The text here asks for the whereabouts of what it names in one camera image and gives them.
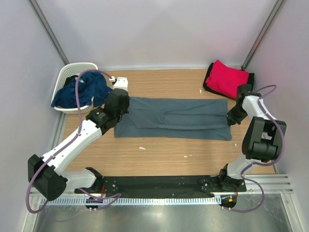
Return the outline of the grey-blue t shirt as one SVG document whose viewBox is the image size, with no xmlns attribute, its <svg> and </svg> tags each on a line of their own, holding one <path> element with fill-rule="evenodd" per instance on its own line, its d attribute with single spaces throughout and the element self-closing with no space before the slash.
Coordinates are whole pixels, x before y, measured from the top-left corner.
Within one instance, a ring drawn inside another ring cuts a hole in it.
<svg viewBox="0 0 309 232">
<path fill-rule="evenodd" d="M 131 97 L 115 137 L 168 137 L 230 141 L 227 100 Z"/>
</svg>

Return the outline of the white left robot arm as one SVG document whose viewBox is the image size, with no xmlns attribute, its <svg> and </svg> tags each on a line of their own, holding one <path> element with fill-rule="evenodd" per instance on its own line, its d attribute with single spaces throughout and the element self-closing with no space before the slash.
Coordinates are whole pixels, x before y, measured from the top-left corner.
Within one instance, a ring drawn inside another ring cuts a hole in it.
<svg viewBox="0 0 309 232">
<path fill-rule="evenodd" d="M 92 110 L 79 127 L 56 148 L 28 159 L 28 180 L 48 201 L 58 198 L 66 190 L 87 188 L 92 193 L 102 189 L 100 174 L 92 168 L 67 172 L 66 167 L 93 141 L 103 136 L 128 113 L 128 89 L 115 88 L 104 107 Z"/>
</svg>

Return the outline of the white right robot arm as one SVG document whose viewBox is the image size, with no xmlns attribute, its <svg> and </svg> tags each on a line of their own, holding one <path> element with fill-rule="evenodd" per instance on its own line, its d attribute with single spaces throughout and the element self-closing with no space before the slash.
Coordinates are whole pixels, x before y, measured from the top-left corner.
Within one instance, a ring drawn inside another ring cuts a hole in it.
<svg viewBox="0 0 309 232">
<path fill-rule="evenodd" d="M 251 85 L 237 88 L 236 104 L 226 114 L 229 126 L 240 124 L 249 117 L 251 122 L 242 142 L 242 154 L 220 170 L 218 187 L 234 191 L 244 184 L 243 178 L 254 166 L 271 166 L 284 151 L 286 123 L 277 120 L 266 108 L 263 96 L 253 92 Z"/>
</svg>

